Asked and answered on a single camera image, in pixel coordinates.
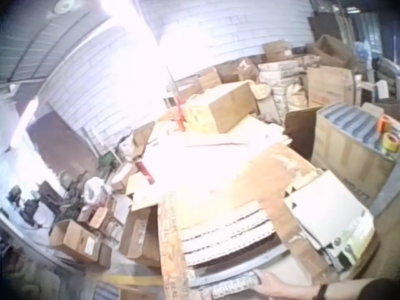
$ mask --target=roll of tape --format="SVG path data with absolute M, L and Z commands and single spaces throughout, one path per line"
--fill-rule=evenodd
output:
M 382 146 L 389 152 L 398 152 L 400 149 L 400 139 L 391 132 L 385 132 L 382 136 Z

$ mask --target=hand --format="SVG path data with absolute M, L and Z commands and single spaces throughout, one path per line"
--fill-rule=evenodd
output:
M 253 290 L 272 298 L 281 298 L 284 296 L 284 291 L 287 288 L 274 273 L 269 271 L 254 270 L 261 280 L 261 284 L 254 286 Z

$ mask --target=wrist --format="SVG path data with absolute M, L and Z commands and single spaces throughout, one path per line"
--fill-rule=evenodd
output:
M 313 300 L 318 291 L 319 286 L 288 286 L 281 297 L 295 300 Z

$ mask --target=red tool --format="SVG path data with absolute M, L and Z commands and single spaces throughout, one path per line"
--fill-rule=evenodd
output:
M 154 178 L 151 176 L 150 172 L 144 166 L 142 161 L 136 161 L 135 165 L 137 169 L 143 174 L 143 176 L 146 177 L 147 181 L 149 181 L 149 184 L 155 183 Z

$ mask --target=fluorescent light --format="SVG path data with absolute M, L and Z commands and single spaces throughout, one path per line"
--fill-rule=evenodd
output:
M 28 126 L 29 120 L 33 117 L 33 114 L 35 113 L 38 106 L 39 101 L 37 97 L 29 102 L 18 122 L 14 135 L 12 136 L 10 147 L 15 148 L 21 142 L 26 126 Z
M 361 11 L 360 11 L 357 7 L 355 7 L 355 6 L 349 6 L 349 7 L 347 7 L 347 8 L 346 8 L 346 11 L 347 11 L 348 14 L 357 14 L 357 13 L 360 13 L 360 12 L 361 12 Z

